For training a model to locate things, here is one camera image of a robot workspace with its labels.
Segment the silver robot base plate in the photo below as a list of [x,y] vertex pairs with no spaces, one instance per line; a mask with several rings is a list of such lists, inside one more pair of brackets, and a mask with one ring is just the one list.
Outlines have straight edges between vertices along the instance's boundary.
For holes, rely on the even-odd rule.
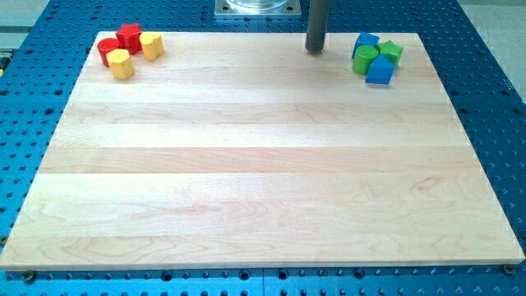
[[301,16],[299,0],[215,0],[215,15],[241,16]]

